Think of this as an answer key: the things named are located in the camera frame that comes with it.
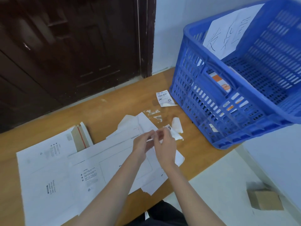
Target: person's leg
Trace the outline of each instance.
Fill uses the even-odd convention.
[[[136,219],[132,220],[130,223],[126,224],[125,226],[139,226],[145,221],[145,213],[142,213]]]
[[[159,220],[163,222],[177,222],[182,223],[183,225],[187,225],[185,217],[183,213],[173,207],[171,204],[160,201],[153,207],[148,210],[148,214],[154,220]]]

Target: black pants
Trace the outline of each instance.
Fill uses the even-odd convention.
[[[126,226],[139,225],[188,225],[183,213],[163,200],[148,210],[150,218],[145,220],[145,214],[141,214]]]

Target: white wall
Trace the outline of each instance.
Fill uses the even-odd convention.
[[[295,124],[243,143],[283,195],[301,210],[301,125]]]
[[[157,0],[153,73],[175,66],[187,24],[255,1]]]

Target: door frame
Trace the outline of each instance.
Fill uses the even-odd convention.
[[[143,78],[152,76],[156,0],[134,0],[138,66]]]

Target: red strip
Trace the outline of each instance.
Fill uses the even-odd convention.
[[[80,133],[79,127],[77,127],[77,129],[78,129],[78,132],[79,132],[79,134],[80,134],[80,136],[81,136],[81,138],[82,138],[82,134]],[[84,142],[84,139],[83,139],[83,138],[82,138],[82,142],[83,142],[85,148],[87,148],[86,145],[85,145],[85,142]]]

